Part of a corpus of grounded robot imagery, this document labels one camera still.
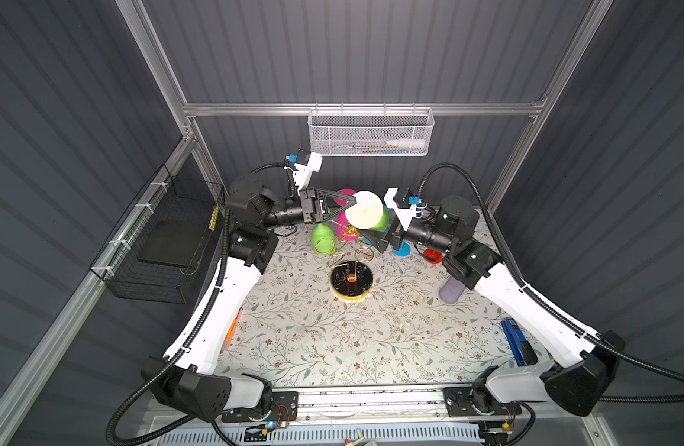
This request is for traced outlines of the green wine glass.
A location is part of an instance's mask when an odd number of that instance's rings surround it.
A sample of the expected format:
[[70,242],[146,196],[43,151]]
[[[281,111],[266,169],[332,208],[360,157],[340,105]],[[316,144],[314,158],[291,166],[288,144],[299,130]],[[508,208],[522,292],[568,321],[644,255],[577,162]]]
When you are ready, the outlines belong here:
[[375,226],[382,215],[382,200],[371,191],[358,191],[353,198],[356,204],[345,212],[349,223],[357,230],[368,230]]
[[325,224],[314,227],[310,234],[310,242],[315,253],[320,256],[330,256],[336,251],[336,236]]

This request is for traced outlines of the red wine glass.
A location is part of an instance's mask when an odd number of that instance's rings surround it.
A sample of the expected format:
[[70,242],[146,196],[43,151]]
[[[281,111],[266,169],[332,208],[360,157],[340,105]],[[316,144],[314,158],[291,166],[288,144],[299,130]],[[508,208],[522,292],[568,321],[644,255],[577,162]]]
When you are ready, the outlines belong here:
[[430,264],[440,264],[443,259],[443,254],[433,249],[424,250],[422,256]]

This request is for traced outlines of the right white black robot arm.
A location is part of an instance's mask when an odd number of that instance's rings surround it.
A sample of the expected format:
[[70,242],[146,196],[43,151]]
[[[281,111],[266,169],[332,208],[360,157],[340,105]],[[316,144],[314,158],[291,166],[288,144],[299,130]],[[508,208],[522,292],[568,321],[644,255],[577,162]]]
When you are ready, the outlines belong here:
[[442,265],[462,290],[473,290],[501,308],[548,351],[545,362],[501,369],[491,366],[473,382],[470,399],[482,414],[505,403],[552,401],[574,416],[588,416],[613,381],[625,342],[598,334],[550,302],[511,269],[497,248],[474,232],[483,211],[464,197],[444,198],[430,220],[408,190],[388,189],[383,198],[361,191],[347,219],[380,249],[413,243],[442,254]]

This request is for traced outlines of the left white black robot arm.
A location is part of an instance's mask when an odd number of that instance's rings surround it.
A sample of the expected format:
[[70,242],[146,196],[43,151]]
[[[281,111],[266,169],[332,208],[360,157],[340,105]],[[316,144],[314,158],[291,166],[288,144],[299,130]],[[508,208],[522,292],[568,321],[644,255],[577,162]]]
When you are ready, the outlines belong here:
[[236,178],[225,199],[221,254],[204,296],[176,341],[161,358],[148,358],[142,377],[154,397],[187,416],[212,422],[222,413],[252,409],[267,414],[271,384],[252,375],[216,375],[217,358],[239,309],[277,247],[275,229],[335,219],[356,200],[302,187],[293,198],[268,189],[256,174]]

